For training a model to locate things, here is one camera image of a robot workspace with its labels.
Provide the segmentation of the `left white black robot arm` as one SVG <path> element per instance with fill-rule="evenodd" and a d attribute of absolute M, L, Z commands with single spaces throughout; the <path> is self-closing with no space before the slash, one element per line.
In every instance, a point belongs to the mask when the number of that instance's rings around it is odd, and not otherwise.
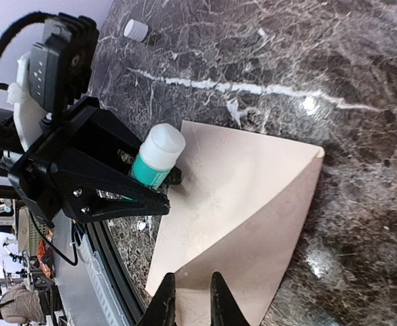
<path fill-rule="evenodd" d="M 16 142 L 0 148 L 0 165 L 12 196 L 49 227 L 59 212 L 80 223 L 167 215 L 167 195 L 133 179 L 131 165 L 121 159 L 121 152 L 136 156 L 141 143 L 96 98 L 85 97 L 28 151 Z"/>

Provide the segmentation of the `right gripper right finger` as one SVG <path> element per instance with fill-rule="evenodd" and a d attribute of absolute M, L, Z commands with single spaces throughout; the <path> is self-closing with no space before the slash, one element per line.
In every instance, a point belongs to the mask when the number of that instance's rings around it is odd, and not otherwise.
<path fill-rule="evenodd" d="M 250 325 L 242 314 L 242 311 L 220 272 L 214 272 L 212 274 L 210 284 L 210 325 Z"/>

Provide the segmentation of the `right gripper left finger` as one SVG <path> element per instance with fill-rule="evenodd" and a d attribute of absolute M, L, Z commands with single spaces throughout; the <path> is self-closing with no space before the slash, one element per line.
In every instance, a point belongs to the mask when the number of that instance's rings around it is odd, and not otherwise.
<path fill-rule="evenodd" d="M 137 326 L 175 326 L 176 289 L 174 273 L 167 273 Z"/>

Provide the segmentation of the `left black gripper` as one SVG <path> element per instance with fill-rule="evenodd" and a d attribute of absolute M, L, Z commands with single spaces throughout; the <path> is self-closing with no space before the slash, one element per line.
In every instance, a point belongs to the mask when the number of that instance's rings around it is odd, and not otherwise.
<path fill-rule="evenodd" d="M 85 96 L 57 121 L 42 124 L 41 136 L 12 166 L 8 177 L 25 205 L 49 228 L 61 209 L 80 223 L 167 215 L 167 196 L 130 176 L 145 140 L 110 111 L 96 110 L 79 130 L 79 146 L 91 156 L 72 147 L 62 151 L 79 128 L 75 120 L 86 107 L 98 109 L 100 102 Z M 178 185 L 181 179 L 175 165 L 163 183 Z"/>

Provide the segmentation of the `beige paper envelope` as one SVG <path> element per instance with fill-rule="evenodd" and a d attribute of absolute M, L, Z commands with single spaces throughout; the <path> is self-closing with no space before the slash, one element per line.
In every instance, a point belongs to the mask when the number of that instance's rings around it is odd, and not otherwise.
<path fill-rule="evenodd" d="M 155 242 L 146 290 L 176 282 L 176 323 L 208 325 L 222 274 L 251 325 L 265 316 L 307 217 L 325 152 L 307 143 L 183 122 L 180 185 Z"/>

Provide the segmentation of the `small white glue cap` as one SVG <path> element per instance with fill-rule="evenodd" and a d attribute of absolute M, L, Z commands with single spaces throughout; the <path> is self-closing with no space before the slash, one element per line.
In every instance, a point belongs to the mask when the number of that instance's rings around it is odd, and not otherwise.
<path fill-rule="evenodd" d="M 147 37 L 149 26 L 140 21 L 131 19 L 124 28 L 124 37 L 133 41 L 142 42 Z"/>

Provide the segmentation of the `white green glue stick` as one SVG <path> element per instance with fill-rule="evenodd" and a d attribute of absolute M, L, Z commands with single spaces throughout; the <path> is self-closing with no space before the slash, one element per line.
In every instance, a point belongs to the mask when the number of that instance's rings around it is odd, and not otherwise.
<path fill-rule="evenodd" d="M 167 123 L 155 125 L 138 150 L 130 176 L 151 189 L 158 189 L 185 146 L 184 136 L 175 127 Z"/>

